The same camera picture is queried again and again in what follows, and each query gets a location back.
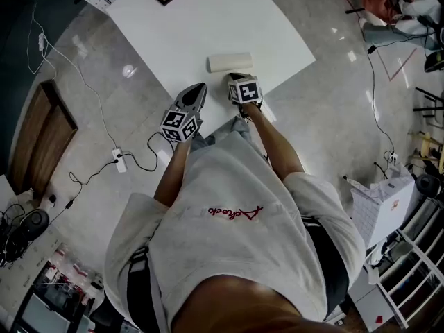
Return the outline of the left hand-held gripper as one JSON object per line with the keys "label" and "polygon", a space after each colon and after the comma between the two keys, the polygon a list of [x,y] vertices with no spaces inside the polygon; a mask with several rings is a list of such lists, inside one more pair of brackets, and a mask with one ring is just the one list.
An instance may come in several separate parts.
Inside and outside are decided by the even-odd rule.
{"label": "left hand-held gripper", "polygon": [[191,85],[177,95],[160,124],[162,134],[170,142],[186,142],[198,132],[203,122],[200,111],[206,96],[205,83]]}

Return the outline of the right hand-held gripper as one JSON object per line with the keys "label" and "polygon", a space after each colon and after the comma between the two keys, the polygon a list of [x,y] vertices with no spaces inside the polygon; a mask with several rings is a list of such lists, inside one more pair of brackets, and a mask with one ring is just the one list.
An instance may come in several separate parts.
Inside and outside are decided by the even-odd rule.
{"label": "right hand-held gripper", "polygon": [[244,110],[244,105],[252,103],[256,105],[262,114],[270,121],[276,122],[276,117],[270,107],[264,101],[262,89],[256,76],[242,73],[228,74],[228,99],[238,107],[239,114],[244,119],[250,119]]}

